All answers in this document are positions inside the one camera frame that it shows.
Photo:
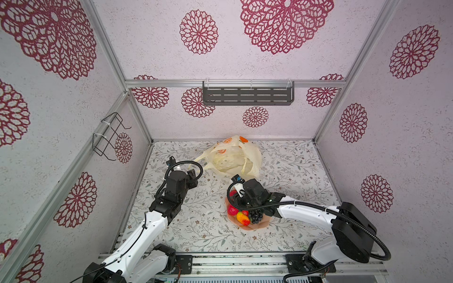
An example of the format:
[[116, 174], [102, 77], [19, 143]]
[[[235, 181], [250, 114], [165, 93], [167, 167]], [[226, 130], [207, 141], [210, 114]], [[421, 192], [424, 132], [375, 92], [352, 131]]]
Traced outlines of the dark blue grape bunch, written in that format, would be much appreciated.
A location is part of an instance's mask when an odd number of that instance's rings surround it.
[[249, 218], [251, 224], [254, 224], [254, 225], [259, 224], [263, 220], [263, 217], [264, 217], [264, 211], [262, 209], [250, 211], [248, 213], [248, 218]]

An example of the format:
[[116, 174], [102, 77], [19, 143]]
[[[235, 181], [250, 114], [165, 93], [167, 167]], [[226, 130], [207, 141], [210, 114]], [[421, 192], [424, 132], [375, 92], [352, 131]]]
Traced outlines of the cream plastic fruit bag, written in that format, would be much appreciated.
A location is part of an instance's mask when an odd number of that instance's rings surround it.
[[211, 169], [218, 175], [230, 178], [240, 175], [249, 180], [260, 176], [263, 158], [257, 145], [235, 135], [206, 149], [194, 161], [204, 163], [205, 170]]

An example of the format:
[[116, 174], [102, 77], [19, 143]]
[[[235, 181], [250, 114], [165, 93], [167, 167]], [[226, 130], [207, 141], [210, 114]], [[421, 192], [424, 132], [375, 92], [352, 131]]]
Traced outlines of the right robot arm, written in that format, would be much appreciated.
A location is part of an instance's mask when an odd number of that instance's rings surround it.
[[273, 218], [291, 219], [331, 230], [332, 236], [309, 245], [304, 261], [311, 266], [327, 265], [349, 258], [368, 263], [376, 229], [349, 203], [341, 206], [320, 206], [302, 202], [283, 193], [269, 192], [255, 179], [248, 181], [236, 175], [227, 190], [230, 204], [236, 209], [258, 212]]

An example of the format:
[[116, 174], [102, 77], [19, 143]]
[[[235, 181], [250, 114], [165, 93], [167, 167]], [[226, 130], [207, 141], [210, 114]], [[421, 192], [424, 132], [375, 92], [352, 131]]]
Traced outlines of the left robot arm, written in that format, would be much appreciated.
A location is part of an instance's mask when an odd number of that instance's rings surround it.
[[165, 178], [163, 196], [157, 197], [144, 220], [127, 240], [101, 264], [91, 263], [82, 276], [84, 283], [146, 283], [156, 274], [177, 269], [176, 251], [164, 244], [144, 257], [154, 240], [181, 210], [187, 192], [198, 186], [195, 171], [176, 170]]

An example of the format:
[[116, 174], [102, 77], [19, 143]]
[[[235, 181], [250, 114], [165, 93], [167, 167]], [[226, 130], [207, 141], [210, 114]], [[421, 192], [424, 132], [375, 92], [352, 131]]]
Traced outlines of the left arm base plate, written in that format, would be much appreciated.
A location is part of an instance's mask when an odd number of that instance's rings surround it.
[[193, 266], [193, 255], [179, 255], [176, 253], [176, 250], [166, 246], [164, 244], [159, 244], [155, 246], [152, 250], [163, 252], [167, 257], [167, 262], [165, 268], [159, 272], [159, 274], [191, 274]]

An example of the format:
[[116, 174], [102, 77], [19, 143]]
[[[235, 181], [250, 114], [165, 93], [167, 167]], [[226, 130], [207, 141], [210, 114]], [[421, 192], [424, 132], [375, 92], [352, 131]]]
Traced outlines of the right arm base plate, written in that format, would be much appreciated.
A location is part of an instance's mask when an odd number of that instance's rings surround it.
[[316, 272], [326, 272], [336, 260], [330, 261], [327, 264], [317, 262], [311, 255], [316, 241], [313, 241], [308, 250], [304, 254], [287, 254], [285, 261], [290, 274], [313, 274]]

